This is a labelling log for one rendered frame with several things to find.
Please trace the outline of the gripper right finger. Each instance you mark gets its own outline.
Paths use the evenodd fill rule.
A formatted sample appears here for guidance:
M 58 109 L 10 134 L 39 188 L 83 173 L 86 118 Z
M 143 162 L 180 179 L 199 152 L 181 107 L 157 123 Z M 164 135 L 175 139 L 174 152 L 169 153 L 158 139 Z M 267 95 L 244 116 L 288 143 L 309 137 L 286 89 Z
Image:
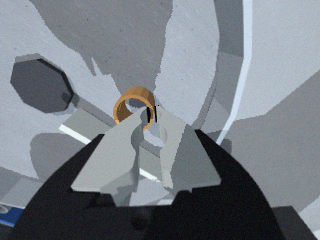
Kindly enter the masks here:
M 192 202 L 237 220 L 259 240 L 286 240 L 263 192 L 228 152 L 200 129 L 157 105 L 162 186 L 174 197 L 180 190 Z M 160 123 L 159 123 L 160 120 Z

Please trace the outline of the grey metal sleeve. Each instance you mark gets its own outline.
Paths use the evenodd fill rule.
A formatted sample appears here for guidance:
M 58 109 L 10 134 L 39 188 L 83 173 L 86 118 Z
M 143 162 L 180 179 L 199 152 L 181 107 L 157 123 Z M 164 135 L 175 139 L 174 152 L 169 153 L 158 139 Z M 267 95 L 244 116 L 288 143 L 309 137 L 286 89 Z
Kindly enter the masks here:
M 0 204 L 0 213 L 7 213 L 11 208 L 12 206 L 7 206 L 7 205 L 1 205 Z M 3 208 L 2 208 L 3 207 Z M 5 208 L 5 209 L 4 209 Z

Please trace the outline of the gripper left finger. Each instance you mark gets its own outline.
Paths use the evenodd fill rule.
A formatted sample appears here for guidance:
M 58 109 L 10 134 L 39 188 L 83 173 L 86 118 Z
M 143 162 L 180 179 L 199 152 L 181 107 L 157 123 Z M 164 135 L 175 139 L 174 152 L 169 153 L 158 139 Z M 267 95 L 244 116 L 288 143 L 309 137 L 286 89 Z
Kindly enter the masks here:
M 150 117 L 149 107 L 142 107 L 66 161 L 35 193 L 6 240 L 32 240 L 63 217 L 95 208 L 103 193 L 111 194 L 116 206 L 129 206 L 138 189 L 140 143 Z

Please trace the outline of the bronze bushing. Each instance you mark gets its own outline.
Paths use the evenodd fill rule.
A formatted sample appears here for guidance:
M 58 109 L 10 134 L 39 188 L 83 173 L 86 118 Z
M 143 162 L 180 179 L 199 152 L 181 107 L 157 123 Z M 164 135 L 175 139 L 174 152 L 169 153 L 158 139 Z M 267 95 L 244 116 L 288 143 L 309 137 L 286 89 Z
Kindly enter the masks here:
M 151 112 L 150 123 L 148 123 L 144 128 L 143 131 L 150 127 L 154 120 L 154 113 L 155 113 L 155 99 L 154 95 L 145 87 L 142 86 L 134 86 L 130 87 L 125 93 L 117 100 L 114 108 L 113 108 L 113 117 L 116 123 L 120 123 L 133 113 L 128 110 L 125 104 L 125 99 L 135 98 L 140 99 L 141 101 L 145 102 L 146 105 L 149 107 Z

